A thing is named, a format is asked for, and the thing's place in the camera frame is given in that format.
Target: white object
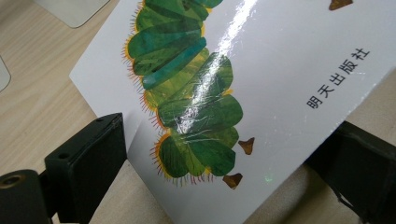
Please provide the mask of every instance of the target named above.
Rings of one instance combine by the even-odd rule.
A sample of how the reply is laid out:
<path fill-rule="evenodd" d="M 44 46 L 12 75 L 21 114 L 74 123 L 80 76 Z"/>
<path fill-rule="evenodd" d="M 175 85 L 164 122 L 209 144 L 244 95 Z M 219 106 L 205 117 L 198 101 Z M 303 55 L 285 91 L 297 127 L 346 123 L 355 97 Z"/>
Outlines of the white object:
<path fill-rule="evenodd" d="M 0 91 L 2 91 L 11 80 L 11 75 L 9 74 L 3 59 L 0 57 Z"/>
<path fill-rule="evenodd" d="M 70 77 L 98 117 L 122 112 L 128 160 L 176 223 L 242 223 L 337 128 L 396 63 L 393 0 L 360 0 L 330 11 L 329 1 L 223 1 L 205 21 L 210 52 L 228 55 L 235 126 L 255 137 L 236 145 L 236 189 L 216 178 L 177 187 L 149 155 L 158 131 L 140 104 L 121 53 L 137 0 L 121 0 Z"/>
<path fill-rule="evenodd" d="M 92 17 L 109 0 L 34 0 L 59 20 L 77 28 Z"/>

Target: white book cover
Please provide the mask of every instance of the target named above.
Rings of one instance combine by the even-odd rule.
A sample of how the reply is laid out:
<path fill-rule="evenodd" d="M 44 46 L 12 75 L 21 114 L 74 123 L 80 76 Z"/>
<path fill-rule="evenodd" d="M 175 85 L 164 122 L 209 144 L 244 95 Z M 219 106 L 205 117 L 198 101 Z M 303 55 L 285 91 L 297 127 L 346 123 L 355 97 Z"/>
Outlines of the white book cover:
<path fill-rule="evenodd" d="M 70 77 L 176 223 L 242 223 L 396 63 L 393 0 L 120 0 Z"/>

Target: light wood surface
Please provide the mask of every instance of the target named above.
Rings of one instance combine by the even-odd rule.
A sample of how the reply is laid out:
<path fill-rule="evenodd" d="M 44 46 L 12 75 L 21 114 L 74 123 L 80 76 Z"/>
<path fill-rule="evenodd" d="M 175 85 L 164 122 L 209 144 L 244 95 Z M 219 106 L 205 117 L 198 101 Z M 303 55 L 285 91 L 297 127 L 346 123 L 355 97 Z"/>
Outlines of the light wood surface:
<path fill-rule="evenodd" d="M 111 0 L 86 24 L 71 29 L 33 1 L 0 0 L 0 55 L 11 74 L 0 92 L 0 175 L 20 169 L 41 173 L 44 158 L 95 119 L 68 76 L 117 3 Z M 348 118 L 393 145 L 395 84 L 396 75 L 388 77 Z M 171 220 L 125 162 L 92 223 Z M 359 218 L 301 166 L 247 223 L 349 224 Z"/>

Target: caterpillar body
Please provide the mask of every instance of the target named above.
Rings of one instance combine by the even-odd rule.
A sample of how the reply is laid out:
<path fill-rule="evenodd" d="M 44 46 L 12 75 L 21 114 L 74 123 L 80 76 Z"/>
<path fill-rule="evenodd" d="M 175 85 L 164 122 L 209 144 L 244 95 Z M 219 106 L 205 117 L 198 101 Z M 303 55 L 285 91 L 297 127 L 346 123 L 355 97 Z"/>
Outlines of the caterpillar body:
<path fill-rule="evenodd" d="M 124 51 L 143 87 L 144 107 L 164 130 L 152 152 L 159 173 L 174 180 L 189 176 L 192 183 L 224 176 L 234 189 L 242 176 L 227 174 L 243 110 L 231 96 L 230 60 L 209 53 L 203 37 L 204 21 L 221 1 L 143 1 Z"/>

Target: chinese character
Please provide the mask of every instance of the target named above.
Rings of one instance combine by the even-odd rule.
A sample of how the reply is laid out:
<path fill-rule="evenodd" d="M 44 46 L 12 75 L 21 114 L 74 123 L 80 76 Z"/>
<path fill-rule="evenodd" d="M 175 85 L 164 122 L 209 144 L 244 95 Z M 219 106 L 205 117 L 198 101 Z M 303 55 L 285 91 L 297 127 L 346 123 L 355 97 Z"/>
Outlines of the chinese character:
<path fill-rule="evenodd" d="M 323 85 L 322 87 L 320 87 L 320 89 L 318 90 L 319 94 L 323 94 L 325 93 L 324 98 L 327 98 L 329 96 L 329 92 L 330 91 L 334 91 L 334 89 L 329 90 L 329 86 Z"/>
<path fill-rule="evenodd" d="M 338 68 L 346 72 L 348 75 L 350 72 L 353 72 L 355 67 L 358 66 L 357 64 L 354 64 L 353 62 L 349 61 L 346 59 L 343 64 L 341 64 Z"/>
<path fill-rule="evenodd" d="M 312 96 L 306 104 L 311 106 L 313 109 L 317 109 L 322 103 L 323 102 L 321 102 L 317 97 Z"/>
<path fill-rule="evenodd" d="M 339 74 L 335 73 L 334 75 L 331 76 L 332 78 L 329 79 L 330 82 L 334 83 L 334 85 L 339 86 L 341 84 L 341 82 L 344 81 L 344 79 L 346 79 L 343 76 L 340 76 Z"/>
<path fill-rule="evenodd" d="M 364 60 L 364 58 L 370 53 L 370 51 L 364 52 L 363 49 L 356 49 L 356 53 L 352 53 L 352 57 L 356 60 Z"/>

